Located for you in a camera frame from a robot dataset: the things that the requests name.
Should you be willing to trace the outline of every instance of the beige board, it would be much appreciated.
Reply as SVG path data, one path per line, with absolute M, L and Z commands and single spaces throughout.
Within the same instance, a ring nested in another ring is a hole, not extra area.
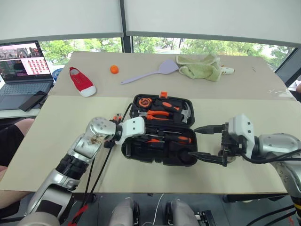
M 123 113 L 133 98 L 50 96 L 21 143 L 1 190 L 36 191 L 47 174 L 66 154 L 76 137 L 96 116 L 112 118 Z M 191 99 L 196 121 L 192 128 L 223 124 L 245 113 L 254 124 L 255 135 L 277 132 L 301 138 L 301 104 L 296 101 Z M 198 151 L 217 154 L 221 135 L 197 134 Z M 97 155 L 94 182 L 107 153 Z M 88 173 L 76 192 L 83 192 Z M 198 161 L 191 167 L 165 166 L 125 158 L 115 146 L 98 192 L 135 193 L 282 193 L 285 188 L 270 164 L 255 165 L 236 159 L 228 167 Z
M 282 80 L 275 75 L 261 57 L 220 56 L 225 67 L 235 69 L 233 74 L 222 75 L 218 82 L 190 79 L 178 71 L 155 74 L 121 85 L 120 82 L 158 70 L 167 60 L 175 61 L 175 54 L 96 53 L 74 52 L 61 71 L 51 95 L 80 96 L 69 76 L 69 67 L 83 72 L 97 88 L 98 97 L 133 97 L 136 94 L 156 94 L 166 91 L 170 96 L 213 99 L 294 99 Z M 190 55 L 202 59 L 204 56 Z M 118 74 L 110 66 L 119 67 Z

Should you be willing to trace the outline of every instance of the window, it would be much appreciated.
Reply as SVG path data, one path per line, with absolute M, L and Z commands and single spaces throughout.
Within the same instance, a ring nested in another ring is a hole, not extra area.
M 262 57 L 275 71 L 294 47 L 256 44 L 249 42 L 133 37 L 135 53 L 206 54 Z
M 51 73 L 64 67 L 73 51 L 122 52 L 120 38 L 40 41 Z

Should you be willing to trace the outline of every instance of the laptop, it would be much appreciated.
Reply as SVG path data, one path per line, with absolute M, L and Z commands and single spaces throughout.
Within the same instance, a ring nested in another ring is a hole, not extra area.
M 0 44 L 0 110 L 18 109 L 38 91 L 48 93 L 53 78 L 38 41 Z

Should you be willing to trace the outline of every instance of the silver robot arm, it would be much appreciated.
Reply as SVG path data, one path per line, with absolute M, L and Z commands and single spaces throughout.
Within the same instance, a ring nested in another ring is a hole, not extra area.
M 28 205 L 27 216 L 18 226 L 56 226 L 63 223 L 74 202 L 72 191 L 77 188 L 81 176 L 103 143 L 113 139 L 116 144 L 122 144 L 126 138 L 144 133 L 142 117 L 132 118 L 118 125 L 103 117 L 93 118 L 86 132 L 76 139 L 34 194 Z
M 260 135 L 258 137 L 259 156 L 270 159 L 281 154 L 301 149 L 298 138 L 284 133 Z M 271 164 L 280 176 L 284 187 L 291 196 L 296 208 L 296 216 L 301 224 L 301 162 L 300 161 L 274 161 Z
M 301 224 L 301 162 L 289 161 L 290 158 L 301 158 L 300 152 L 297 151 L 301 149 L 301 142 L 298 138 L 285 133 L 255 137 L 253 124 L 244 114 L 237 115 L 221 126 L 204 126 L 194 131 L 202 134 L 222 134 L 219 156 L 209 153 L 189 153 L 202 161 L 227 166 L 235 160 L 236 156 L 242 156 L 252 163 L 270 162 L 291 196 L 297 210 L 299 224 Z M 273 160 L 292 151 L 296 151 L 292 156 L 281 158 L 282 160 Z

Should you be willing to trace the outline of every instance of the cloth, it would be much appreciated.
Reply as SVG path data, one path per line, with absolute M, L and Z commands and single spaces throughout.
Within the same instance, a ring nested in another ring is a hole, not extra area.
M 208 54 L 202 60 L 176 56 L 176 62 L 180 66 L 179 72 L 191 79 L 218 81 L 221 77 L 222 71 L 219 65 L 219 58 L 213 54 Z
M 24 138 L 16 125 L 0 130 L 0 165 L 8 166 Z

